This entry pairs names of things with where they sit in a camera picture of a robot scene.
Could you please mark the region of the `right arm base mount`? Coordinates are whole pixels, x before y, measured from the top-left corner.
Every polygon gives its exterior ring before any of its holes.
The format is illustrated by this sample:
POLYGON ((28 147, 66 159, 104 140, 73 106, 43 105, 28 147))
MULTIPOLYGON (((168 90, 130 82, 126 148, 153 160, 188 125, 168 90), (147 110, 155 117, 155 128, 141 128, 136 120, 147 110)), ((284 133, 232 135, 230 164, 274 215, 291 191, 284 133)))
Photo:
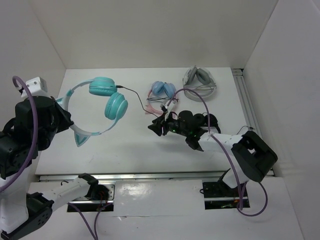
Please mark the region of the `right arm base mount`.
POLYGON ((205 210, 236 209, 240 203, 238 188, 230 188, 221 179, 203 181, 199 192, 204 197, 205 210))

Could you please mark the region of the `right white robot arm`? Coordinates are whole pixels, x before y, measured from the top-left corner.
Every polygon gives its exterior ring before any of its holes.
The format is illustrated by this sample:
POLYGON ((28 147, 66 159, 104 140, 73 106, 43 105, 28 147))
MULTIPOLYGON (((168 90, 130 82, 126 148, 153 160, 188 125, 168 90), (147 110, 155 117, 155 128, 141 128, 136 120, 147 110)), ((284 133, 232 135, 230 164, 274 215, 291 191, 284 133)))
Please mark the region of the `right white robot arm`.
POLYGON ((260 183, 278 160, 277 154, 254 131, 243 134, 222 134, 213 114, 193 114, 183 110, 163 113, 148 126, 159 137, 171 132, 185 137, 186 144, 195 151, 221 152, 231 169, 218 184, 223 196, 230 196, 237 187, 253 181, 260 183))

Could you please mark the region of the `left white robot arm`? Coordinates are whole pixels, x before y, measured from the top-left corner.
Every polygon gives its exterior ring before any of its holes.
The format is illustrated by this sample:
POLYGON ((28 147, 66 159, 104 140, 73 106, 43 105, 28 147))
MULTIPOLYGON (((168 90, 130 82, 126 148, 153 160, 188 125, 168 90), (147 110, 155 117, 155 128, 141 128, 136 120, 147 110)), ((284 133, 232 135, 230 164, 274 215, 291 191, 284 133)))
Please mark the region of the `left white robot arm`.
POLYGON ((53 97, 35 96, 15 106, 15 117, 0 133, 0 237, 19 240, 43 227, 58 208, 76 198, 92 200, 99 182, 83 173, 44 193, 29 193, 31 164, 57 133, 73 125, 53 97))

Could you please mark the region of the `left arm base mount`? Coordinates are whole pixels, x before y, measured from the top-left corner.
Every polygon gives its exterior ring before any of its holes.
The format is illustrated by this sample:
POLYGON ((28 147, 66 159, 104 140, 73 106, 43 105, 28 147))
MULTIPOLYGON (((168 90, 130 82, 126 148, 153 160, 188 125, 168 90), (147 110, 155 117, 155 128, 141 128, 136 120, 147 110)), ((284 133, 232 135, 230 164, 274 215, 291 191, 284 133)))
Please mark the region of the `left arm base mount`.
POLYGON ((82 173, 78 177, 88 182, 89 189, 84 196, 77 197, 69 204, 76 206, 82 213, 114 211, 114 183, 99 181, 87 173, 82 173))

